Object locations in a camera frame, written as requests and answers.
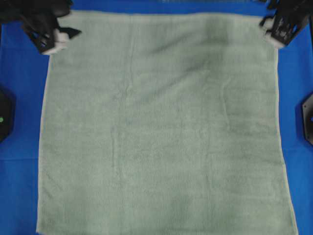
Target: light green towel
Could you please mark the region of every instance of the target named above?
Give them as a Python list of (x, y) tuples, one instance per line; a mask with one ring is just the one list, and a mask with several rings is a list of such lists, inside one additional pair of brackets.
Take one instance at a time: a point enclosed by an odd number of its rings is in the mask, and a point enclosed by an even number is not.
[(74, 12), (50, 59), (44, 235), (295, 235), (259, 18)]

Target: towel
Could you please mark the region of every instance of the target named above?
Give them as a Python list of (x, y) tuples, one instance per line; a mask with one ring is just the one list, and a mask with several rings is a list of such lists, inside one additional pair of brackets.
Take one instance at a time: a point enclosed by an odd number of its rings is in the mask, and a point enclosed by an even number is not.
[(50, 58), (43, 235), (295, 235), (259, 18), (74, 12)]

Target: black bracket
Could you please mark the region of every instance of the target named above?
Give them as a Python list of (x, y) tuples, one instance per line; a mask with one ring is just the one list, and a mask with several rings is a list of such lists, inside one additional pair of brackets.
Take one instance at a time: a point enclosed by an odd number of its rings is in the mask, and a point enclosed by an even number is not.
[(313, 145), (313, 94), (302, 104), (305, 139)]
[(0, 90), (0, 142), (13, 129), (14, 104), (7, 94)]

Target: black mechanical part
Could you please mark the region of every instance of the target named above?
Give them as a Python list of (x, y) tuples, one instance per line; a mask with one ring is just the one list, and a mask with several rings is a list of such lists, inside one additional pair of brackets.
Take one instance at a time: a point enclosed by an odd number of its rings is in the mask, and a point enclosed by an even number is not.
[(2, 142), (13, 129), (13, 103), (9, 96), (0, 90), (0, 142)]
[(274, 15), (263, 18), (260, 26), (263, 27), (266, 20), (272, 19), (272, 27), (267, 30), (271, 38), (287, 46), (298, 33), (309, 23), (309, 17), (313, 14), (312, 0), (271, 0), (268, 9), (275, 9)]
[(305, 139), (313, 145), (313, 94), (302, 104)]
[(0, 24), (21, 21), (27, 36), (45, 54), (57, 48), (58, 33), (66, 33), (69, 39), (81, 33), (59, 26), (57, 18), (68, 15), (71, 5), (71, 0), (0, 0)]

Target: blue table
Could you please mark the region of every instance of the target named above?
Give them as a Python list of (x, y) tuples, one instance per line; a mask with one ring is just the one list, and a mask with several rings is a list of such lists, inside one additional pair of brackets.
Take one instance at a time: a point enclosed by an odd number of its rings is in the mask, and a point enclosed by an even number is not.
[[(264, 16), (256, 2), (76, 0), (74, 9), (115, 13), (223, 12)], [(39, 55), (19, 23), (3, 25), (0, 86), (16, 96), (14, 132), (0, 144), (0, 234), (34, 235), (38, 143), (48, 57)], [(280, 129), (291, 198), (300, 235), (313, 234), (313, 146), (303, 138), (300, 104), (313, 92), (309, 28), (279, 52)]]

